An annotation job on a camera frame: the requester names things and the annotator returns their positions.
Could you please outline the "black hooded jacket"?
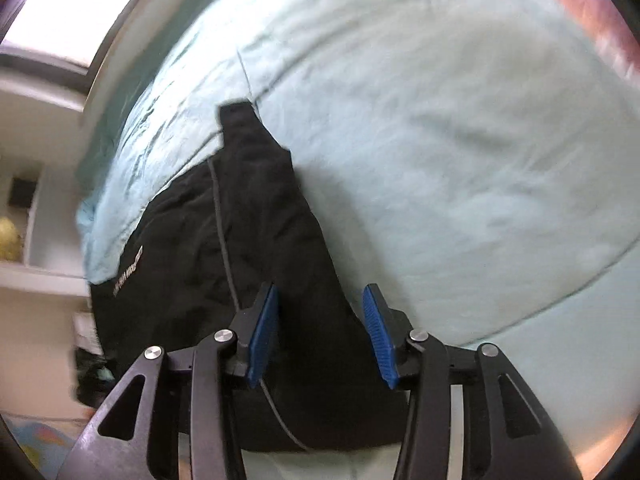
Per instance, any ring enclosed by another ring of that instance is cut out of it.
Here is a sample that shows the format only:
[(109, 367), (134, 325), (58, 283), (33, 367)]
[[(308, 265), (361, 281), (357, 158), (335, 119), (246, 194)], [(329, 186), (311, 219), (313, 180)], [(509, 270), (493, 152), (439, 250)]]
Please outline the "black hooded jacket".
[(194, 346), (278, 290), (278, 332), (264, 382), (235, 393), (250, 452), (353, 451), (402, 438), (408, 405), (380, 376), (291, 154), (250, 102), (219, 111), (224, 145), (146, 207), (114, 278), (90, 289), (115, 377), (142, 351)]

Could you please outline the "light blue bed quilt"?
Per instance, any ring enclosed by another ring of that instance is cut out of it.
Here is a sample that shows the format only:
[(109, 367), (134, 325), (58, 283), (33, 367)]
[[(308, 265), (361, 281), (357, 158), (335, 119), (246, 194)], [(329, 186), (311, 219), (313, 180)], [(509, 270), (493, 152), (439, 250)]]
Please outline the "light blue bed quilt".
[(639, 473), (639, 88), (554, 0), (144, 0), (90, 93), (90, 289), (247, 101), (364, 325), (412, 325), (400, 441), (250, 452), (231, 323), (146, 347), (75, 448), (95, 479), (581, 479)]

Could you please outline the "colourful floor mat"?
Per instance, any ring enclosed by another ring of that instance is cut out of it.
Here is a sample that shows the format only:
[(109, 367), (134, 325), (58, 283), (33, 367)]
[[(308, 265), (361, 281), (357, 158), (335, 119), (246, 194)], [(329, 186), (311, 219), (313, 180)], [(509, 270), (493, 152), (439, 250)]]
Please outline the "colourful floor mat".
[(3, 414), (11, 434), (36, 469), (55, 479), (86, 426), (83, 419), (33, 418)]

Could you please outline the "yellow round object on shelf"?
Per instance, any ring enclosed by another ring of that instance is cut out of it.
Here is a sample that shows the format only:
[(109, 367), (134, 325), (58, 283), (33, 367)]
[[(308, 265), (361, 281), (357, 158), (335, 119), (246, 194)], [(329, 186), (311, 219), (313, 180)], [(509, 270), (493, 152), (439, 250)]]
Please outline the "yellow round object on shelf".
[(12, 220), (0, 218), (0, 259), (6, 261), (20, 261), (23, 244), (20, 231)]

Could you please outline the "black box on shelf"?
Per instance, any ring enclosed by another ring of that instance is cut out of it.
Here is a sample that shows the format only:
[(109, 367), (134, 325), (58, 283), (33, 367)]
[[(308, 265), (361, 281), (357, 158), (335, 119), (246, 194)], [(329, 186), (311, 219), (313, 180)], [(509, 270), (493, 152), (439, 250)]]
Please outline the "black box on shelf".
[(8, 206), (15, 209), (29, 209), (37, 191), (37, 180), (13, 177), (10, 186)]

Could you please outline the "window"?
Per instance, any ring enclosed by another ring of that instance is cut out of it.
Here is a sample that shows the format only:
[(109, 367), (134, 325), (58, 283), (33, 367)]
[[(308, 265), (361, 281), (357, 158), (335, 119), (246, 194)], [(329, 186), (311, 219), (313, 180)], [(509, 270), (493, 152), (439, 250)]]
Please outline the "window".
[(1, 0), (1, 66), (89, 92), (139, 0)]

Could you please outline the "white wall shelf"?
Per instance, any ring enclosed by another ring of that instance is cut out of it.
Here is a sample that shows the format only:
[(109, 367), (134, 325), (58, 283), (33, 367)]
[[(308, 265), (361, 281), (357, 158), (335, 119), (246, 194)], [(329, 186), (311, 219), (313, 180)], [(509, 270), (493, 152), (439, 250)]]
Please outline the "white wall shelf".
[[(1, 263), (1, 285), (35, 294), (86, 298), (75, 224), (75, 169), (88, 133), (80, 125), (86, 98), (42, 79), (1, 71), (1, 214), (21, 231), (20, 261)], [(8, 206), (13, 177), (37, 180), (29, 209)]]

